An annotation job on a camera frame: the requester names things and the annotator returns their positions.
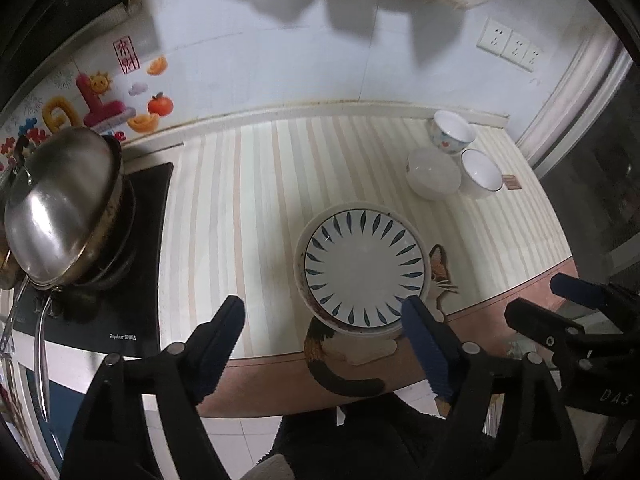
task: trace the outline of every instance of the induction cooktop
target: induction cooktop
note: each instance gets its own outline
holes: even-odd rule
[[[128,175],[136,195],[130,236],[136,255],[127,275],[109,290],[68,286],[54,293],[45,339],[64,346],[123,356],[159,353],[158,273],[164,208],[174,165],[170,162]],[[14,330],[34,335],[47,291],[27,286],[17,305]]]

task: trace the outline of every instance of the cloud sticker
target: cloud sticker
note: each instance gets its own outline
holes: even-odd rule
[[[131,88],[129,89],[129,95],[131,97],[133,97],[134,95],[140,95],[143,94],[144,92],[146,92],[147,90],[149,90],[149,85],[146,83],[133,83],[133,85],[131,85]]]

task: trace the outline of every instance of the electrical outlet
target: electrical outlet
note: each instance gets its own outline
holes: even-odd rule
[[[524,36],[517,32],[512,32],[509,41],[507,41],[507,46],[504,48],[502,57],[519,65],[522,63],[530,43],[531,42]]]
[[[542,54],[542,50],[540,50],[533,43],[531,43],[529,45],[529,48],[527,49],[526,54],[524,55],[524,58],[522,58],[522,61],[519,62],[518,64],[521,67],[529,70],[529,72],[533,72],[537,68],[538,63],[540,62],[541,54]]]
[[[478,40],[478,47],[500,56],[509,41],[511,32],[509,27],[489,18],[484,26],[482,36]]]

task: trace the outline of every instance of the pot lid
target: pot lid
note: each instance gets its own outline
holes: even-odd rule
[[[9,192],[9,247],[31,281],[53,286],[78,259],[102,216],[119,170],[108,143],[67,128],[25,161]]]

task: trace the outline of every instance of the wooden countertop edge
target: wooden countertop edge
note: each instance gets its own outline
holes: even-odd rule
[[[548,288],[556,272],[577,275],[572,258],[565,260],[499,296],[483,301],[452,316],[450,326],[462,341],[477,342],[487,352],[505,355],[515,332],[504,320],[504,309],[513,296],[521,296],[550,310],[563,300]],[[350,379],[379,378],[385,391],[395,391],[424,379],[424,373],[409,341],[401,337],[398,350],[388,357],[353,367],[327,359],[339,376]],[[339,406],[358,400],[325,390],[309,373],[304,354],[297,352],[230,362],[223,371],[216,391],[198,406],[200,416],[254,417],[284,415]]]
[[[543,280],[547,276],[551,274],[555,274],[556,272],[559,272],[561,267],[567,267],[568,264],[573,263],[573,260],[574,259],[572,257],[569,257],[563,260],[562,262],[560,262],[559,264],[547,269],[545,272],[542,272],[541,274],[535,276],[534,278],[531,278],[530,280],[527,280],[526,282],[521,283],[518,286],[510,288],[509,290],[501,294],[498,294],[497,296],[489,298],[488,300],[481,301],[480,303],[476,303],[475,305],[468,306],[467,308],[464,308],[463,310],[460,310],[454,314],[450,314],[449,316],[447,316],[448,321],[451,323],[463,317],[470,316],[471,314],[474,314],[478,310],[487,308],[492,304],[499,303],[504,298],[514,296],[515,294],[518,294],[525,288],[539,282],[540,280]],[[267,365],[267,364],[273,364],[273,363],[287,363],[292,361],[300,361],[304,359],[305,359],[305,355],[303,352],[294,352],[290,354],[279,354],[279,355],[273,355],[273,356],[232,359],[231,361],[228,362],[226,367],[233,368],[233,367],[243,367],[243,366],[261,366],[261,365]]]

